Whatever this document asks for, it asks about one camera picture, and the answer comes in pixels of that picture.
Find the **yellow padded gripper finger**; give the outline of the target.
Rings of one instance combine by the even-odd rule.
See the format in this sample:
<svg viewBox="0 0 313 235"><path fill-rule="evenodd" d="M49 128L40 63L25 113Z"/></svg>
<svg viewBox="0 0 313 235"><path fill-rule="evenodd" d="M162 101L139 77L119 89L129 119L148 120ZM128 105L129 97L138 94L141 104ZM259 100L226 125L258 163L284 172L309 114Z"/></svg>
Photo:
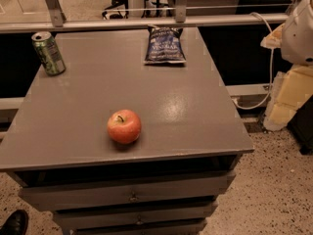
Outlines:
<svg viewBox="0 0 313 235"><path fill-rule="evenodd" d="M274 78L263 126L270 131L286 127L313 95L313 66L293 65Z"/></svg>

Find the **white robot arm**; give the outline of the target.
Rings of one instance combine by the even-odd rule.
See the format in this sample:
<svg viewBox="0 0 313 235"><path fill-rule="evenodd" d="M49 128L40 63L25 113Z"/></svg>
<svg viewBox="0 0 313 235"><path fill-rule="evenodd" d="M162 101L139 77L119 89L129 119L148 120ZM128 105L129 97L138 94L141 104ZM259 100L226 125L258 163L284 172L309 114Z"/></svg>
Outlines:
<svg viewBox="0 0 313 235"><path fill-rule="evenodd" d="M313 0L301 0L261 46L280 48L282 58L291 63L287 72L278 72L274 78L263 121L267 130L278 131L313 95Z"/></svg>

